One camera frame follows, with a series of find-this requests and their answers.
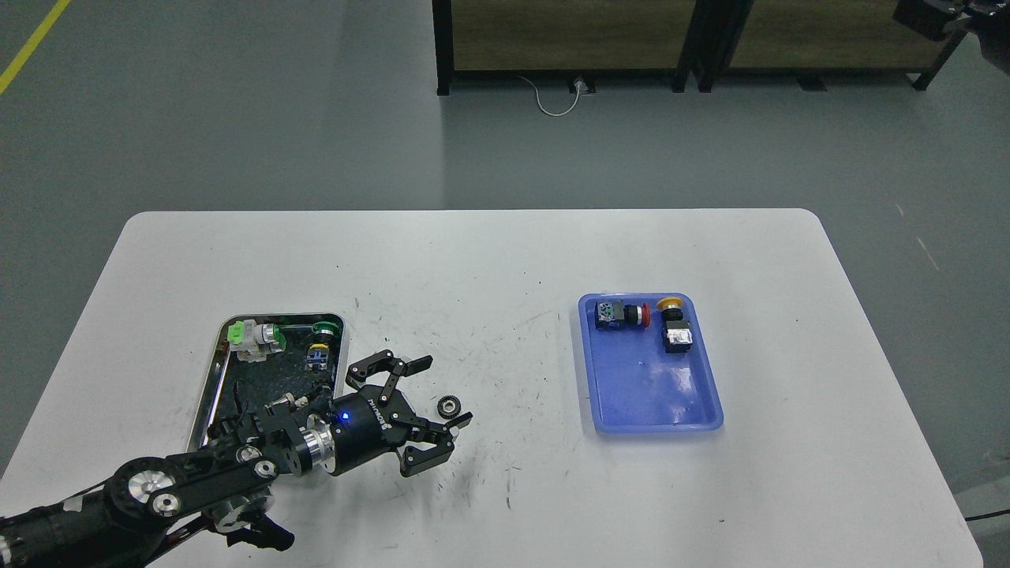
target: blue plastic tray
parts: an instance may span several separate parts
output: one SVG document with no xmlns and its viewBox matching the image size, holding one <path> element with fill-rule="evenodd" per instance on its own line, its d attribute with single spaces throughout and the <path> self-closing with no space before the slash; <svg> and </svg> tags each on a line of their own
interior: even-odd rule
<svg viewBox="0 0 1010 568">
<path fill-rule="evenodd" d="M 682 309 L 691 322 L 694 345 L 684 354 L 663 349 L 655 302 L 669 296 L 684 300 Z M 644 329 L 597 329 L 595 310 L 600 299 L 648 303 L 652 324 Z M 596 430 L 614 434 L 698 432 L 722 425 L 722 404 L 690 298 L 674 292 L 586 294 L 579 299 L 579 318 Z"/>
</svg>

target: yellow floor line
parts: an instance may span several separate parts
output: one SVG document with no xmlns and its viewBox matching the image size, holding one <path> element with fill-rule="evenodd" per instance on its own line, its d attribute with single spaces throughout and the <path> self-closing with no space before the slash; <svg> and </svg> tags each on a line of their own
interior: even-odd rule
<svg viewBox="0 0 1010 568">
<path fill-rule="evenodd" d="M 49 32 L 49 28 L 52 28 L 53 24 L 57 22 L 60 14 L 67 9 L 67 5 L 70 4 L 70 1 L 71 0 L 59 0 L 57 5 L 53 6 L 49 13 L 45 15 L 45 19 L 42 20 L 42 23 L 38 24 L 38 27 L 35 28 L 35 32 L 31 34 L 31 37 L 28 37 L 28 41 L 23 48 L 21 48 L 21 51 L 14 56 L 14 61 L 10 62 L 10 65 L 8 65 L 7 69 L 4 70 L 3 75 L 0 75 L 0 95 L 7 90 L 10 82 L 14 80 L 14 77 L 16 77 L 17 73 L 21 71 L 21 68 L 24 67 L 25 62 L 27 62 L 28 58 L 31 57 L 35 48 L 37 48 L 42 41 L 42 37 L 45 37 L 45 34 Z"/>
</svg>

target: white power cable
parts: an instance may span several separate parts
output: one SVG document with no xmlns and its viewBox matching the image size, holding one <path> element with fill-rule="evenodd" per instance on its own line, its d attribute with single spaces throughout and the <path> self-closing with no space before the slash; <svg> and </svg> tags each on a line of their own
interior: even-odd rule
<svg viewBox="0 0 1010 568">
<path fill-rule="evenodd" d="M 519 79 L 522 79 L 526 83 L 529 83 L 529 86 L 533 88 L 533 94 L 536 95 L 536 106 L 540 107 L 540 112 L 546 114 L 547 116 L 553 116 L 553 117 L 565 116 L 569 112 L 572 112 L 572 109 L 575 108 L 575 105 L 579 104 L 579 91 L 580 91 L 580 89 L 579 89 L 579 85 L 576 84 L 576 86 L 575 86 L 575 100 L 572 101 L 572 106 L 570 106 L 568 108 L 568 110 L 566 110 L 565 112 L 559 112 L 559 113 L 548 112 L 547 109 L 543 108 L 543 105 L 540 104 L 540 90 L 536 88 L 536 85 L 534 85 L 532 81 L 530 81 L 529 79 L 526 79 L 522 75 L 519 75 Z"/>
</svg>

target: gray floor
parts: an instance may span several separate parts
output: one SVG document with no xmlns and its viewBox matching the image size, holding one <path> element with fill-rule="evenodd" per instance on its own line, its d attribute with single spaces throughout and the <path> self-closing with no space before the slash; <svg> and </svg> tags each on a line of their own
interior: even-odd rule
<svg viewBox="0 0 1010 568">
<path fill-rule="evenodd" d="M 52 3 L 0 4 L 0 66 Z M 974 37 L 926 93 L 601 81 L 564 118 L 519 81 L 435 97 L 432 44 L 425 2 L 71 4 L 0 95 L 0 467 L 123 223 L 165 209 L 805 207 L 952 486 L 1010 461 L 1010 77 Z"/>
</svg>

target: electrical component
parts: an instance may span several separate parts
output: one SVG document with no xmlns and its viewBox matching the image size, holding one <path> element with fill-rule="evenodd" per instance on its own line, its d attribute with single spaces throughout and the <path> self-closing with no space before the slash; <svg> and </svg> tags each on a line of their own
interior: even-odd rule
<svg viewBox="0 0 1010 568">
<path fill-rule="evenodd" d="M 281 404 L 286 404 L 286 405 L 290 406 L 291 408 L 304 408 L 305 405 L 308 404 L 308 403 L 309 403 L 309 399 L 308 399 L 307 396 L 301 396 L 299 398 L 295 398 L 294 394 L 291 394 L 290 392 L 285 392 L 284 396 L 278 398 L 277 400 L 271 400 L 267 404 L 264 404 L 263 407 L 264 408 L 273 408 L 274 406 L 279 406 Z"/>
<path fill-rule="evenodd" d="M 620 300 L 596 302 L 597 329 L 623 329 L 627 325 L 648 327 L 651 320 L 648 304 L 624 305 Z"/>
<path fill-rule="evenodd" d="M 460 399 L 451 394 L 446 394 L 438 399 L 438 415 L 445 418 L 454 418 L 460 415 L 460 410 L 463 409 L 463 404 L 460 403 Z"/>
<path fill-rule="evenodd" d="M 260 363 L 268 355 L 281 353 L 288 347 L 288 340 L 276 323 L 257 324 L 256 319 L 242 319 L 228 325 L 228 350 L 239 361 Z"/>
<path fill-rule="evenodd" d="M 667 353 L 687 353 L 694 344 L 691 322 L 684 319 L 684 300 L 675 297 L 656 302 L 663 317 L 663 347 Z"/>
<path fill-rule="evenodd" d="M 329 370 L 329 346 L 340 333 L 340 327 L 331 321 L 317 321 L 312 324 L 311 345 L 305 354 L 305 370 L 322 373 Z"/>
</svg>

